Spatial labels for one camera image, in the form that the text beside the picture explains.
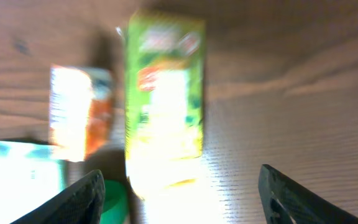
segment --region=food packet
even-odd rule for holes
[[[126,170],[140,198],[197,179],[204,21],[135,13],[126,38]]]
[[[83,161],[108,139],[112,78],[107,70],[52,65],[49,140],[53,157]]]

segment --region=wooden table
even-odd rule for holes
[[[1,0],[0,139],[47,138],[51,63],[110,68],[111,144],[76,169],[122,179],[116,27],[138,7],[208,21],[203,160],[223,223],[265,223],[261,164],[358,216],[358,0]],[[157,223],[132,199],[134,223]]]

